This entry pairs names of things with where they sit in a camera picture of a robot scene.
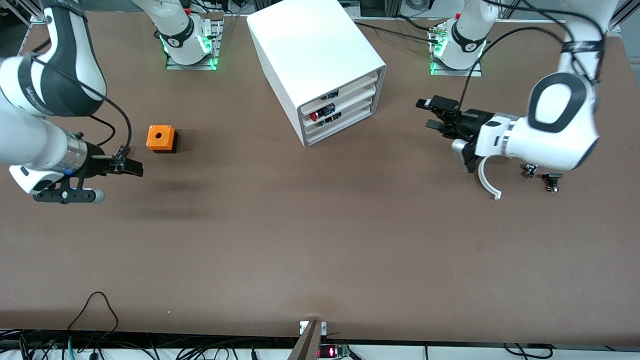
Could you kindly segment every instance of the orange box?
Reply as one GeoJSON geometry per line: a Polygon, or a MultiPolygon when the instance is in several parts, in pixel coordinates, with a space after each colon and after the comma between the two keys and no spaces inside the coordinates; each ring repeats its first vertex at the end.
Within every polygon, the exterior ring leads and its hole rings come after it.
{"type": "Polygon", "coordinates": [[[175,154],[178,133],[171,125],[151,125],[147,134],[147,147],[158,154],[175,154]]]}

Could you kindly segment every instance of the brown table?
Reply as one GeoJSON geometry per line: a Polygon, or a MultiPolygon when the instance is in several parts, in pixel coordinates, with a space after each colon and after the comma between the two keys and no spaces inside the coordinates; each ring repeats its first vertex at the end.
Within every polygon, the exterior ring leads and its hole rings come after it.
{"type": "MultiPolygon", "coordinates": [[[[640,345],[640,94],[619,38],[595,153],[555,195],[521,177],[521,161],[492,160],[496,202],[414,107],[463,84],[428,74],[424,43],[364,29],[388,64],[377,114],[304,149],[244,18],[214,72],[163,70],[142,13],[89,20],[145,176],[91,179],[102,204],[62,206],[0,172],[0,327],[65,328],[102,290],[123,331],[294,336],[318,316],[344,338],[640,345]],[[152,124],[180,129],[181,152],[146,149],[152,124]]],[[[492,37],[517,26],[496,24],[492,37]]],[[[36,29],[27,47],[43,38],[36,29]]],[[[557,59],[544,35],[514,35],[486,56],[465,107],[524,113],[557,59]]],[[[124,123],[108,105],[98,116],[118,126],[113,152],[124,123]]],[[[56,123],[93,142],[108,135],[89,119],[56,123]]],[[[111,325],[96,300],[77,329],[111,325]]]]}

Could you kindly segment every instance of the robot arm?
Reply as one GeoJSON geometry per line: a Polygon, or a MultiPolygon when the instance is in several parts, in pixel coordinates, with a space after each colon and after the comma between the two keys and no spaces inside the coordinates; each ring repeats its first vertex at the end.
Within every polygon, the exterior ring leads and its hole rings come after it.
{"type": "Polygon", "coordinates": [[[181,65],[192,65],[211,53],[211,20],[187,15],[179,1],[135,0],[156,25],[164,50],[181,65]]]}
{"type": "Polygon", "coordinates": [[[95,113],[102,97],[79,82],[103,96],[106,84],[77,0],[43,0],[42,4],[51,48],[44,54],[0,61],[0,162],[11,165],[13,178],[38,201],[100,202],[102,192],[84,189],[84,179],[106,174],[142,176],[142,164],[126,158],[128,149],[106,156],[81,135],[49,122],[54,115],[95,113]],[[71,177],[79,179],[77,189],[69,186],[71,177]]]}
{"type": "Polygon", "coordinates": [[[438,46],[433,55],[457,70],[470,68],[486,44],[486,36],[498,19],[498,7],[482,0],[465,0],[460,16],[438,26],[438,46]]]}
{"type": "Polygon", "coordinates": [[[570,33],[558,70],[533,88],[526,116],[461,111],[457,101],[439,96],[418,101],[417,107],[432,111],[442,120],[430,120],[427,126],[454,140],[452,149],[467,172],[474,172],[477,159],[485,156],[516,157],[548,168],[571,170],[591,154],[598,140],[593,120],[597,105],[594,78],[604,51],[603,32],[616,1],[563,3],[566,10],[595,20],[599,29],[585,19],[568,16],[570,33]],[[575,67],[572,56],[580,60],[580,67],[575,67]]]}

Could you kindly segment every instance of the green led light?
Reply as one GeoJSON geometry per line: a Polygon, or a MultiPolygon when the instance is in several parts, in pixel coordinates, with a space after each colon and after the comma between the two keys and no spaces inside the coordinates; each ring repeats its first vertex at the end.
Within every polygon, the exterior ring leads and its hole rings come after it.
{"type": "Polygon", "coordinates": [[[209,59],[209,66],[211,66],[211,70],[217,70],[218,69],[218,58],[209,59]]]}
{"type": "Polygon", "coordinates": [[[202,46],[202,51],[208,53],[211,51],[211,40],[206,37],[197,37],[198,42],[200,42],[200,46],[202,46]]]}
{"type": "Polygon", "coordinates": [[[163,48],[164,52],[168,54],[169,51],[167,51],[167,49],[166,49],[166,42],[164,42],[164,40],[162,38],[160,38],[160,42],[162,43],[162,48],[163,48]]]}

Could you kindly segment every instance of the white drawer unit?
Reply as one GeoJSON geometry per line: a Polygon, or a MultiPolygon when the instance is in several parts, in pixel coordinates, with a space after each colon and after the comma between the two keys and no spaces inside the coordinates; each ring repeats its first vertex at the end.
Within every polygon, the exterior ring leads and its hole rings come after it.
{"type": "Polygon", "coordinates": [[[283,0],[247,23],[304,147],[376,112],[387,65],[337,0],[283,0]]]}

